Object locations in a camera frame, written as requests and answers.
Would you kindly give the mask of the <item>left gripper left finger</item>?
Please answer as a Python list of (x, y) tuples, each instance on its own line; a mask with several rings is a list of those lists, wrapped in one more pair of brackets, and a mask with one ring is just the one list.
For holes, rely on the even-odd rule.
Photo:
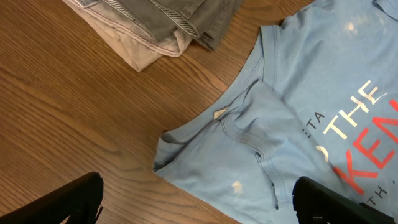
[(33, 202), (1, 217), (1, 224), (95, 224), (101, 206), (104, 181), (89, 172)]

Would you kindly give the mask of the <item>light blue t-shirt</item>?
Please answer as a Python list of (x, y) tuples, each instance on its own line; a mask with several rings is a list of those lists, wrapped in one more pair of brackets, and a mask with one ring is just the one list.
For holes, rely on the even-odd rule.
[(262, 26), (221, 97), (160, 136), (153, 170), (241, 223), (297, 223), (301, 176), (397, 215), (397, 1), (316, 0)]

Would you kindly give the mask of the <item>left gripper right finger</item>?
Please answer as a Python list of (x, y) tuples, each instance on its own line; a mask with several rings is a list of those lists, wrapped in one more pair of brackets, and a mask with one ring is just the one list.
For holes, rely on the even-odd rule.
[(364, 203), (354, 203), (322, 184), (300, 177), (293, 189), (300, 224), (394, 224), (394, 219)]

